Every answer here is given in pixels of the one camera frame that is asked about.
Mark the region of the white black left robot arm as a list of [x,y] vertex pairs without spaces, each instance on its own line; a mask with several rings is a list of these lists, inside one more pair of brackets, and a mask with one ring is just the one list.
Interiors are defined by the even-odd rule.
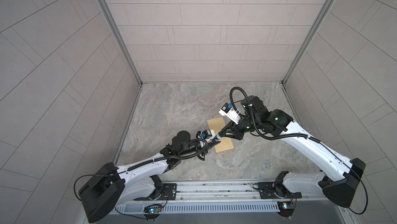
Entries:
[[187,131],[180,131],[170,144],[148,159],[124,166],[110,162],[96,173],[88,174],[88,181],[75,193],[82,202],[88,222],[98,222],[124,202],[158,199],[163,192],[159,175],[174,169],[182,160],[197,157],[203,161],[220,139],[210,129],[197,132],[195,138],[191,138]]

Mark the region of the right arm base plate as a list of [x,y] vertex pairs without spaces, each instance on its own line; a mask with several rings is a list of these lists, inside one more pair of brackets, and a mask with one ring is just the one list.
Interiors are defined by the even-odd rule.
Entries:
[[282,183],[258,182],[253,184],[252,187],[259,192],[261,199],[302,198],[302,194],[300,192],[292,193],[288,191]]

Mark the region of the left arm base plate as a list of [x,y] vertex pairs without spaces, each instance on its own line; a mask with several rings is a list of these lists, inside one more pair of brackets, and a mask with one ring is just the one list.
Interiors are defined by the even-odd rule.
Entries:
[[134,201],[160,201],[160,200],[175,200],[177,192],[176,183],[165,183],[162,189],[155,189],[155,191],[148,197],[135,198]]

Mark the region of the tan kraft envelope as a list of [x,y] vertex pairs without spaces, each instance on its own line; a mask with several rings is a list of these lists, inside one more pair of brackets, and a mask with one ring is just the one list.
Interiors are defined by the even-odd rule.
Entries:
[[[219,117],[216,119],[207,120],[208,127],[217,134],[225,127],[225,121],[223,117]],[[232,139],[228,137],[220,138],[220,143],[215,145],[216,153],[225,152],[228,150],[233,150],[234,146],[232,143]]]

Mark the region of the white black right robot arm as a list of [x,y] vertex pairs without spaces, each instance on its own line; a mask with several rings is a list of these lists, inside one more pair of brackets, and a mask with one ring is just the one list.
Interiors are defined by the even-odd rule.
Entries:
[[280,109],[269,111],[257,96],[249,96],[238,86],[229,93],[230,102],[220,110],[230,122],[217,134],[218,138],[242,140],[251,133],[267,141],[281,140],[315,163],[320,172],[296,174],[282,171],[270,191],[278,198],[309,193],[326,197],[337,206],[350,208],[356,190],[363,185],[366,164],[334,151],[304,130],[290,115]]

